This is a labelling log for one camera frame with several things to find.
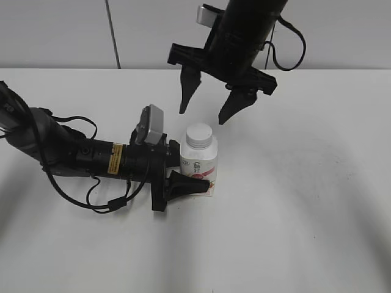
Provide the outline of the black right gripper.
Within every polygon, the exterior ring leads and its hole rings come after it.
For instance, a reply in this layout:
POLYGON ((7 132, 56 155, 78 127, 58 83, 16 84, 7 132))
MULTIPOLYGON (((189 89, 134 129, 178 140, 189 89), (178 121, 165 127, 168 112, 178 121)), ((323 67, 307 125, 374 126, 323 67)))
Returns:
POLYGON ((190 99, 201 84, 201 71, 226 83, 232 89, 219 112, 219 125, 223 125, 239 111, 253 105, 257 100, 257 92, 254 90, 272 95, 277 87, 275 77, 250 65, 236 67, 232 61, 220 60, 203 48, 174 43, 167 63, 182 65, 180 114, 186 112, 190 99))

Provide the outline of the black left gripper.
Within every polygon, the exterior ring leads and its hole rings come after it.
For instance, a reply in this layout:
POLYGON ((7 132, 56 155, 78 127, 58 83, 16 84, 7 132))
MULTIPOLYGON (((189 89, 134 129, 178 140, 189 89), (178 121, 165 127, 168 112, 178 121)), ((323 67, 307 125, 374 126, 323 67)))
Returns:
POLYGON ((166 179, 166 169, 180 165, 180 144, 166 142, 162 137, 156 145, 127 145, 123 152, 122 178, 150 184, 152 210, 163 212, 167 202, 177 198, 205 193, 210 182, 172 171, 166 179))

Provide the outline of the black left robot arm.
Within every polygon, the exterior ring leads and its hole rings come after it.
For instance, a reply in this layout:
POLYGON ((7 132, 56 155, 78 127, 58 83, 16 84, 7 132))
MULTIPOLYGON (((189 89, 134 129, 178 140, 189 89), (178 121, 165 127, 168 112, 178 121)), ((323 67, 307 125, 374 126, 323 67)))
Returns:
POLYGON ((6 141, 37 160, 54 188, 56 176, 113 178, 141 189, 150 185, 152 209, 164 211, 170 200, 206 192, 210 182, 177 172, 180 144, 163 131, 164 113, 145 106, 128 144, 98 140, 68 126, 42 107, 29 107, 1 84, 1 128, 6 141))

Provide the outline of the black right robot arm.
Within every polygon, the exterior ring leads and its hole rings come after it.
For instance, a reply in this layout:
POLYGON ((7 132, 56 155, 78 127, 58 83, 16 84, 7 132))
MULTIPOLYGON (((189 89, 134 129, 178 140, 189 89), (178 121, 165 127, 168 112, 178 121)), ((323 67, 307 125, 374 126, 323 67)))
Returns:
POLYGON ((204 4, 211 17, 210 34, 203 48, 173 43, 167 62, 181 65, 181 103, 183 114, 206 73, 225 83, 230 94, 218 115, 223 125, 239 111, 253 105, 258 91, 271 95, 277 87, 275 77, 253 67, 268 34, 286 1, 229 1, 224 10, 204 4))

